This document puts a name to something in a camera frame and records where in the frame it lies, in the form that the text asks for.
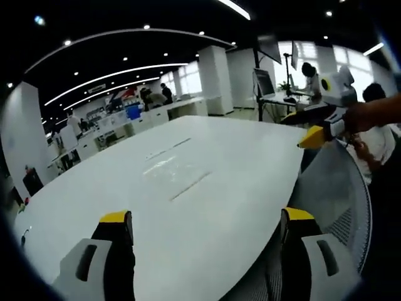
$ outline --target ceiling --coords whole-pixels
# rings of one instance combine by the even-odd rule
[[[154,68],[107,78],[66,94],[53,103],[46,102],[81,83],[131,68],[167,63],[188,63],[209,45],[238,49],[251,47],[257,34],[274,32],[279,40],[309,40],[319,45],[342,45],[366,51],[377,38],[373,23],[358,1],[346,0],[236,0],[251,15],[246,20],[218,0],[45,0],[8,3],[8,12],[0,20],[3,33],[3,56],[0,57],[0,91],[11,91],[6,83],[24,80],[39,89],[44,118],[64,117],[63,107],[85,97],[84,91],[105,83],[107,88],[160,76],[177,67]],[[333,16],[328,18],[325,12]],[[45,26],[34,22],[40,15]],[[175,29],[195,33],[160,33],[153,30],[115,33],[76,41],[93,34],[119,29]],[[212,41],[206,36],[227,43]],[[38,60],[63,46],[72,44],[33,66]],[[374,58],[382,65],[384,60]]]

